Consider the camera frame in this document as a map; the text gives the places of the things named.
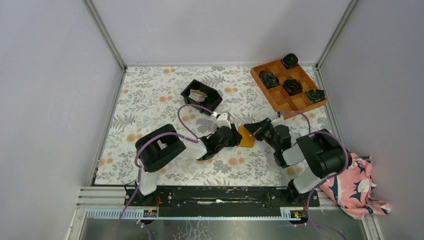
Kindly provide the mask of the yellow leather card holder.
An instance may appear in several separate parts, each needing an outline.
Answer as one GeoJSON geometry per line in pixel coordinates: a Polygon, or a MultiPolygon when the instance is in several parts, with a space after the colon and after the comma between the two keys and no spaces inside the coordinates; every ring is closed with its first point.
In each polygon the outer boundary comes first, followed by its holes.
{"type": "Polygon", "coordinates": [[[255,145],[255,138],[251,135],[251,133],[244,127],[238,127],[238,133],[241,135],[242,139],[240,141],[239,147],[243,148],[253,148],[255,145]]]}

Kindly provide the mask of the black plastic card box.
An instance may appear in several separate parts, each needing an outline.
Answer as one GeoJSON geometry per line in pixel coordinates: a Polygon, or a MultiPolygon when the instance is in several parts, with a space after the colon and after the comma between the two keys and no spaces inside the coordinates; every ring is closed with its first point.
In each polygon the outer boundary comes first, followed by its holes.
{"type": "Polygon", "coordinates": [[[198,105],[208,109],[209,111],[201,107],[195,107],[200,113],[209,116],[223,100],[216,89],[196,79],[193,79],[180,95],[186,104],[198,105]]]}

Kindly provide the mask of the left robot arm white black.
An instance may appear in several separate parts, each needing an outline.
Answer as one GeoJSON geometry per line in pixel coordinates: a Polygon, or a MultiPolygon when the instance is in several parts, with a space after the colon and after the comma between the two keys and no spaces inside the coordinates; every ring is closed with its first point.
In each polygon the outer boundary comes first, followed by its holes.
{"type": "Polygon", "coordinates": [[[136,199],[144,206],[154,202],[159,170],[178,156],[206,161],[223,148],[238,146],[241,140],[242,135],[234,124],[220,126],[214,133],[197,140],[177,133],[172,124],[145,135],[135,143],[134,164],[138,168],[136,199]]]}

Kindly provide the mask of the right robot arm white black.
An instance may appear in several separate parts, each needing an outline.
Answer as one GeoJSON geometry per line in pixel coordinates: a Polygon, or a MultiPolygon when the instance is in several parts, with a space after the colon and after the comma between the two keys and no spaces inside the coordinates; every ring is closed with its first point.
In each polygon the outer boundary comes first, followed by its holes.
{"type": "Polygon", "coordinates": [[[307,163],[303,172],[290,180],[287,186],[287,201],[299,206],[307,199],[306,193],[347,169],[352,163],[352,156],[327,129],[301,136],[292,144],[290,129],[283,121],[281,118],[266,118],[243,126],[256,140],[265,141],[274,149],[273,156],[278,166],[287,168],[303,161],[307,163]]]}

